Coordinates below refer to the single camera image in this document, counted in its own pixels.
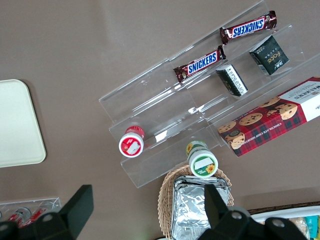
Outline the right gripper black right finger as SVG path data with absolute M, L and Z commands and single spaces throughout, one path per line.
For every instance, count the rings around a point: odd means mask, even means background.
M 215 186 L 204 186 L 204 207 L 210 228 L 200 240 L 305 240 L 306 237 L 291 221 L 270 217 L 261 224 L 245 209 L 228 207 Z

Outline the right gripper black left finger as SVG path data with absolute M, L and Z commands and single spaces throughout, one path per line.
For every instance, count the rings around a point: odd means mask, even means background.
M 94 210 L 93 186 L 82 185 L 59 212 L 49 212 L 19 228 L 12 221 L 0 223 L 2 240 L 76 240 Z

